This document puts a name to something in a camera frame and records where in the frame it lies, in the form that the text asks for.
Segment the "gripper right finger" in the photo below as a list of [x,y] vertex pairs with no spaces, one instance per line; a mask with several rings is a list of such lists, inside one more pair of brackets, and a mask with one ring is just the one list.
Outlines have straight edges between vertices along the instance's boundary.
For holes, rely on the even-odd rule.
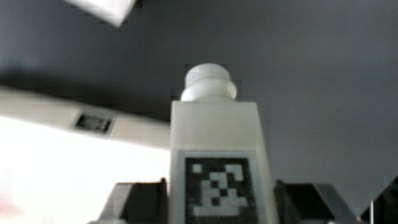
[[331,184],[278,181],[274,193],[281,224],[358,224],[358,217]]

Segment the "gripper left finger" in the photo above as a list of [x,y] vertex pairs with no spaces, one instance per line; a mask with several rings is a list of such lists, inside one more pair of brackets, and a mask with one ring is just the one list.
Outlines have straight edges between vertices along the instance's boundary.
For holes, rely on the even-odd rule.
[[88,224],[167,224],[167,180],[114,185],[100,217]]

